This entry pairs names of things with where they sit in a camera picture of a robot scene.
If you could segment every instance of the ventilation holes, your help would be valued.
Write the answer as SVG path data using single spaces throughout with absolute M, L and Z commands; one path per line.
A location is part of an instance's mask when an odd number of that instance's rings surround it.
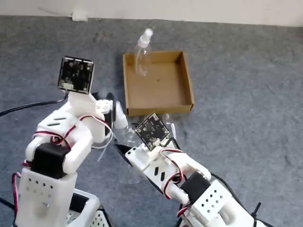
M 165 172 L 162 172 L 161 173 L 161 181 L 164 181 L 164 178 L 165 178 Z
M 59 125 L 60 123 L 52 123 L 52 124 L 48 124 L 47 126 L 56 126 Z
M 155 168 L 155 176 L 158 175 L 158 172 L 159 172 L 159 167 L 156 167 Z

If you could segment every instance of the open cardboard box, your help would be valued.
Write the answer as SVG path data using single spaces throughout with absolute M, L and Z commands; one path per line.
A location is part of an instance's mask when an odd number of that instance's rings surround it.
M 123 55 L 126 110 L 129 116 L 190 112 L 194 94 L 182 51 L 151 53 L 148 75 L 137 75 L 134 53 Z

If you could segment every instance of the plastic bottle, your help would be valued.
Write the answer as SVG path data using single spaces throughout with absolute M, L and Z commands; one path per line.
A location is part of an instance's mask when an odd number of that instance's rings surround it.
M 135 72 L 137 75 L 146 76 L 148 73 L 148 66 L 151 63 L 149 54 L 152 52 L 150 46 L 152 35 L 153 31 L 147 28 L 136 45 Z

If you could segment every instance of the gray carpet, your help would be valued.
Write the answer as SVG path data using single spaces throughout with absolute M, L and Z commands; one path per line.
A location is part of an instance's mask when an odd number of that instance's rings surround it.
M 122 54 L 146 27 L 154 50 L 188 54 L 196 104 L 175 116 L 180 146 L 226 178 L 248 210 L 275 227 L 302 226 L 303 28 L 161 20 L 0 17 L 0 110 L 60 99 L 62 55 L 93 59 L 93 90 L 113 91 L 124 103 Z M 20 171 L 36 125 L 60 105 L 0 118 L 0 196 L 12 201 L 11 174 Z M 172 227 L 178 204 L 146 181 L 118 182 L 119 155 L 101 163 L 92 152 L 77 188 L 96 194 L 117 227 Z M 13 212 L 1 206 L 0 226 Z

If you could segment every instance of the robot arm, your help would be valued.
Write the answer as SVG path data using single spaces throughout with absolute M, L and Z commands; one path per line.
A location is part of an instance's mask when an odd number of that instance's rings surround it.
M 99 199 L 75 189 L 77 169 L 91 148 L 105 148 L 112 128 L 128 125 L 119 102 L 89 92 L 93 62 L 64 57 L 58 86 L 66 104 L 42 120 L 26 148 L 16 225 L 18 227 L 111 227 Z
M 149 125 L 145 124 L 144 128 L 148 129 Z M 265 227 L 220 181 L 212 180 L 208 169 L 177 149 L 173 138 L 160 138 L 161 141 L 151 138 L 150 142 L 141 139 L 144 143 L 125 152 L 125 158 L 167 199 L 180 202 L 183 207 L 178 212 L 178 217 L 183 219 L 180 226 Z

